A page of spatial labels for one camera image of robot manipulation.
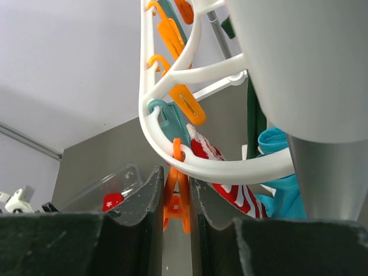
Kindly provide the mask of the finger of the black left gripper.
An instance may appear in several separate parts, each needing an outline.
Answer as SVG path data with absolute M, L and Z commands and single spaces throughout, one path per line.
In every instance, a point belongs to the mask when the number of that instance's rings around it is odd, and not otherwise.
M 47 202 L 45 204 L 42 204 L 42 210 L 45 213 L 58 213 L 60 210 L 51 202 Z

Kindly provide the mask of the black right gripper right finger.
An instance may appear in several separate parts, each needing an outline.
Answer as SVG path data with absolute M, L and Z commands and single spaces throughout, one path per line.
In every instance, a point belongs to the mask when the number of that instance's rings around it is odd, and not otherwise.
M 190 180 L 194 275 L 366 275 L 367 230 L 351 221 L 255 219 Z

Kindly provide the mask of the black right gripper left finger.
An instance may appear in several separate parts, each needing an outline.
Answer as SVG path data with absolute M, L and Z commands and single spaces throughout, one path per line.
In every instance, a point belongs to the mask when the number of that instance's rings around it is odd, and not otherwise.
M 161 275 L 164 169 L 106 213 L 1 216 L 2 275 Z

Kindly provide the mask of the red striped santa sock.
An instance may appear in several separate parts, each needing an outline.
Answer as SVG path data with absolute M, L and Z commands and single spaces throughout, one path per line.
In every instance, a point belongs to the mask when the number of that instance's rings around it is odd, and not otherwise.
M 185 163 L 191 166 L 190 173 L 207 181 L 223 199 L 244 214 L 256 219 L 268 218 L 265 205 L 241 182 L 245 178 L 240 176 L 239 162 L 227 161 L 194 125 L 187 124 L 186 128 L 192 153 L 185 151 Z

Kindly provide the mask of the white round clip hanger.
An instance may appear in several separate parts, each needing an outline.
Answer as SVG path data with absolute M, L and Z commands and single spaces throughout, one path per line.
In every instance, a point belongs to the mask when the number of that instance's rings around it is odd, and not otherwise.
M 201 179 L 191 174 L 191 166 L 185 163 L 185 151 L 192 153 L 189 135 L 164 98 L 170 96 L 191 123 L 202 125 L 206 114 L 187 85 L 219 81 L 244 71 L 243 54 L 204 67 L 191 66 L 201 39 L 201 16 L 224 4 L 190 1 L 193 26 L 189 38 L 183 41 L 174 20 L 168 18 L 159 2 L 140 3 L 139 120 L 148 143 L 171 167 L 164 185 L 163 222 L 180 219 L 186 233 L 190 232 L 189 179 Z M 239 162 L 240 176 L 245 178 L 241 182 L 247 186 L 286 177 L 294 171 L 288 149 L 262 158 L 229 162 Z

